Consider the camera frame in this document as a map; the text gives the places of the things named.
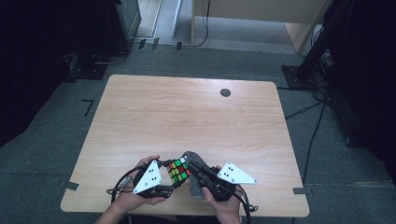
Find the black cable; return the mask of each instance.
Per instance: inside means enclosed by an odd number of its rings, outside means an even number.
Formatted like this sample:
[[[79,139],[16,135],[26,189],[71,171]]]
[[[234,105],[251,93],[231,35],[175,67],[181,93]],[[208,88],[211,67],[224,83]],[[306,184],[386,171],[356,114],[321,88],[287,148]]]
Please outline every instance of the black cable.
[[[116,195],[117,195],[117,189],[119,188],[120,183],[128,176],[130,175],[132,172],[136,171],[136,170],[140,170],[143,169],[146,166],[146,164],[144,165],[140,165],[140,166],[136,166],[134,169],[128,171],[125,175],[122,176],[122,178],[119,180],[119,182],[117,182],[116,186],[114,187],[114,190],[111,191],[111,203],[114,203],[114,201],[116,200]]]
[[[93,62],[93,63],[97,63],[97,64],[113,64],[113,63],[119,63],[120,61],[122,61],[122,59],[124,59],[125,58],[125,56],[126,56],[126,53],[125,52],[123,52],[122,53],[122,56],[119,58],[119,59],[117,59],[116,61],[113,61],[113,62]]]
[[[309,158],[311,156],[312,145],[314,143],[315,136],[317,135],[319,124],[320,124],[321,118],[323,116],[324,107],[326,106],[326,101],[322,101],[321,103],[323,103],[323,107],[321,108],[321,111],[320,111],[317,127],[315,128],[314,133],[312,134],[312,137],[311,137],[311,141],[309,142],[308,152],[307,152],[306,159],[305,159],[305,167],[304,167],[304,174],[303,174],[303,185],[305,184],[306,171],[308,170],[308,162],[309,162]]]
[[[323,31],[323,26],[320,27],[320,29],[317,31],[317,33],[315,34],[315,36],[314,36],[314,33],[312,32],[312,34],[311,34],[311,48],[312,48],[312,46],[314,46],[314,43],[317,41],[317,36],[318,36],[319,34],[321,34],[322,31]]]
[[[246,202],[234,192],[230,191],[229,189],[220,186],[223,190],[231,193],[236,199],[239,200],[239,202],[241,202],[242,206],[244,207],[245,213],[247,215],[247,224],[251,224],[251,215],[250,212],[255,212],[257,211],[257,209],[259,209],[259,206],[253,206],[251,204],[248,203],[248,195],[246,194],[245,190],[242,189],[242,187],[240,185],[237,185],[239,188],[241,188],[242,190],[242,195],[245,195],[244,198],[246,199]]]
[[[206,42],[206,40],[209,38],[209,26],[208,26],[209,11],[210,11],[210,0],[207,2],[206,22],[204,22],[204,27],[205,27],[205,29],[206,29],[205,38],[204,38],[204,40],[201,42],[201,44],[195,45],[195,46],[191,46],[191,47],[193,47],[193,48],[201,47],[201,46]]]
[[[314,105],[308,106],[308,107],[306,107],[306,108],[304,108],[304,109],[301,109],[301,110],[299,110],[299,111],[297,111],[297,112],[295,112],[295,113],[293,113],[293,114],[287,115],[287,116],[285,117],[285,119],[294,118],[294,116],[296,116],[296,115],[298,115],[298,114],[302,114],[302,113],[308,111],[310,108],[315,107],[315,106],[317,106],[317,105],[320,105],[321,103],[323,103],[323,101],[320,101],[320,102],[318,102],[318,103],[316,103],[316,104],[314,104]]]
[[[309,90],[304,90],[304,89],[290,89],[289,87],[276,87],[277,90],[285,90],[285,91],[309,91]]]

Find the wooden surface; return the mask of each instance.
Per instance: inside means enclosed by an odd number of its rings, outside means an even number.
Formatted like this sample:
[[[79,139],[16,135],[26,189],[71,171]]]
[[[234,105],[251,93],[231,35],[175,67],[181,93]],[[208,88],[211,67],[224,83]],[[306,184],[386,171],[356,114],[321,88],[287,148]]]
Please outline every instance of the wooden surface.
[[[221,96],[221,89],[231,96]],[[274,83],[125,75],[107,83],[70,179],[79,188],[65,191],[61,207],[104,212],[110,205],[106,189],[140,159],[177,159],[187,150],[209,166],[231,161],[256,178],[258,185],[243,186],[250,203],[259,206],[253,216],[309,214],[305,195],[293,194],[302,182]],[[212,215],[189,188],[187,181],[166,202],[133,213]]]
[[[193,0],[191,43],[194,44],[195,16],[206,16],[208,0]],[[209,17],[286,22],[297,52],[304,47],[331,0],[210,0]]]

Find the rubik's cube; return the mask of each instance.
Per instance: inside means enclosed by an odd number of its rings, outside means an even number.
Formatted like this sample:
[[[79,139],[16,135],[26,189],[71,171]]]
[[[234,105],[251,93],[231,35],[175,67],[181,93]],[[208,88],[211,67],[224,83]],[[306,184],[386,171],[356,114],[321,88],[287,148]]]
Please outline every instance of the rubik's cube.
[[[190,171],[187,168],[187,163],[184,157],[169,163],[166,166],[169,176],[174,185],[182,184],[190,176]]]

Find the person's right hand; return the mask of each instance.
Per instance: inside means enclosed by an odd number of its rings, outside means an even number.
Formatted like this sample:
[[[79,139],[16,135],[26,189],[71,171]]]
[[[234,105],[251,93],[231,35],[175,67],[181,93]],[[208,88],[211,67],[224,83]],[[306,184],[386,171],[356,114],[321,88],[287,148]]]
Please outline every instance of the person's right hand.
[[[240,197],[242,196],[242,190],[236,187],[236,194]],[[205,201],[213,207],[216,217],[221,224],[240,224],[239,219],[239,206],[241,202],[232,196],[229,201],[218,203],[215,198],[213,198],[212,193],[206,187],[202,188],[202,193],[204,194]]]

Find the hand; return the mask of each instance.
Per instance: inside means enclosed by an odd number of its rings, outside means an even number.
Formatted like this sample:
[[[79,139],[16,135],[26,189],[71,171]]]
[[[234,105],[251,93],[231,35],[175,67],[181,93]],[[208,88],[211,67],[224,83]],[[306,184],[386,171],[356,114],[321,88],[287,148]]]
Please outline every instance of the hand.
[[[241,202],[237,198],[232,196],[229,201],[218,203],[215,198],[213,198],[208,188],[203,187],[202,193],[204,194],[206,202],[215,210],[216,217],[221,224],[241,223],[239,219],[239,206]],[[239,197],[242,196],[242,190],[239,187],[236,187],[236,194],[239,195]]]
[[[153,160],[158,160],[159,158],[159,155],[147,157],[142,159],[136,166],[143,165]],[[137,172],[138,171],[134,171],[128,176],[134,178],[137,175]],[[128,191],[132,190],[134,188],[133,181],[129,181],[129,183],[124,188],[128,189]],[[125,213],[140,207],[144,203],[154,205],[163,201],[165,201],[164,197],[145,199],[132,192],[122,192],[116,201],[114,201],[114,203],[111,204],[99,217],[96,223],[118,223]]]

